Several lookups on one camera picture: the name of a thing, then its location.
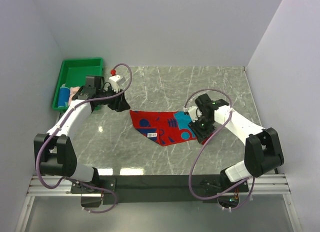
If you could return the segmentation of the red and blue towel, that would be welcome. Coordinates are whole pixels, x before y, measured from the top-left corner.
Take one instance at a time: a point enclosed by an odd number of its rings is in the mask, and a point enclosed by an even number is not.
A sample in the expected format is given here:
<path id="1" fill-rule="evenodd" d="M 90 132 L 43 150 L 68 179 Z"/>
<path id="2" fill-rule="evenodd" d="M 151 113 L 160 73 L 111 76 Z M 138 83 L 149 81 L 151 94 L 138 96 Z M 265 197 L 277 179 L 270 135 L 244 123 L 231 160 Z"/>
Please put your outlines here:
<path id="1" fill-rule="evenodd" d="M 130 110 L 133 127 L 161 146 L 197 140 L 188 124 L 192 121 L 183 111 L 150 112 Z"/>

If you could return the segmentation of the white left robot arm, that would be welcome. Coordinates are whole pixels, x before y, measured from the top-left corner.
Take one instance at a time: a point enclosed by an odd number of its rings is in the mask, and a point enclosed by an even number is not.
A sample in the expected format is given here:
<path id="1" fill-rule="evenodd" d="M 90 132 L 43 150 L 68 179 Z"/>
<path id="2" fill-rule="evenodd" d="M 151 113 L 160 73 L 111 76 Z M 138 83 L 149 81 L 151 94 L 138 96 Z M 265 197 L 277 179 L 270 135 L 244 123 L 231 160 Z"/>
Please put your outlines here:
<path id="1" fill-rule="evenodd" d="M 87 76 L 85 85 L 72 96 L 70 105 L 57 124 L 45 134 L 34 138 L 35 168 L 38 178 L 57 175 L 82 182 L 90 193 L 101 185 L 98 170 L 78 162 L 72 140 L 82 123 L 98 106 L 107 105 L 122 112 L 130 109 L 120 86 L 122 75 L 113 75 L 106 82 L 101 76 Z"/>

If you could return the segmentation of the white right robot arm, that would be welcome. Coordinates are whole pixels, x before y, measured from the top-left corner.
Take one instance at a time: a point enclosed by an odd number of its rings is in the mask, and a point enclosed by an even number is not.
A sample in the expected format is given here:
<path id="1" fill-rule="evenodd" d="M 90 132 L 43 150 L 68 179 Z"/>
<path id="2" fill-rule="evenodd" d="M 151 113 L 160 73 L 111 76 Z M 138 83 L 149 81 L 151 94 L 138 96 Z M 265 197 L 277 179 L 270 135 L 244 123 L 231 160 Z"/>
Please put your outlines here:
<path id="1" fill-rule="evenodd" d="M 284 164 L 277 131 L 254 124 L 234 110 L 227 101 L 214 101 L 208 94 L 202 94 L 196 98 L 195 106 L 184 107 L 183 111 L 190 116 L 188 126 L 199 143 L 205 144 L 218 132 L 214 126 L 216 123 L 228 129 L 243 143 L 243 160 L 220 173 L 220 186 L 223 190 L 232 191 L 239 181 L 260 177 Z"/>

